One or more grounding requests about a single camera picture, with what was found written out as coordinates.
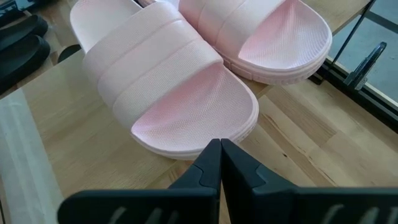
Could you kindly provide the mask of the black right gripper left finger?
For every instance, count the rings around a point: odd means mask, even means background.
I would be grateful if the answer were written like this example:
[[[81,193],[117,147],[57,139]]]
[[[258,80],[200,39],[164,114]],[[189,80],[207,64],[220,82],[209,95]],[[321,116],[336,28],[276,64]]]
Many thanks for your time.
[[[218,223],[221,141],[213,139],[166,189],[84,190],[66,198],[59,223]]]

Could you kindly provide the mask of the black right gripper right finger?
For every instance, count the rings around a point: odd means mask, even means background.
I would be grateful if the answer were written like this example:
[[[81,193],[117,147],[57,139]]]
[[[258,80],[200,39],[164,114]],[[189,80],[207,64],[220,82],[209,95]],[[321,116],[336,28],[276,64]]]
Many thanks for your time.
[[[299,187],[230,140],[221,145],[231,223],[397,224],[395,187]]]

